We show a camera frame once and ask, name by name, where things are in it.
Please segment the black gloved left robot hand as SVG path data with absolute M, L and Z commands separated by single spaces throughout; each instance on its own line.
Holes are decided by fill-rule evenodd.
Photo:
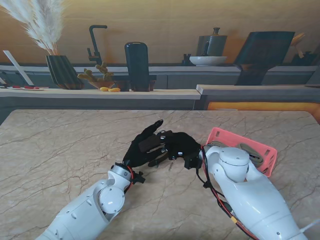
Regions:
M 138 134 L 134 140 L 131 142 L 129 149 L 123 158 L 123 163 L 126 166 L 130 166 L 131 168 L 140 167 L 146 163 L 149 163 L 148 166 L 152 167 L 153 165 L 150 163 L 155 161 L 160 156 L 163 156 L 167 153 L 167 150 L 164 147 L 160 147 L 151 152 L 142 152 L 139 148 L 139 143 L 146 140 L 147 138 L 154 136 L 154 132 L 163 124 L 163 120 L 160 119 L 156 121 L 154 124 L 145 128 L 140 134 Z

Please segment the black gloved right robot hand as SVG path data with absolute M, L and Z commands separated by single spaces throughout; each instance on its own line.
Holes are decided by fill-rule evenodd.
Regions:
M 201 145 L 185 132 L 173 132 L 171 135 L 167 135 L 162 142 L 167 149 L 169 160 L 193 158 L 198 156 L 201 150 Z

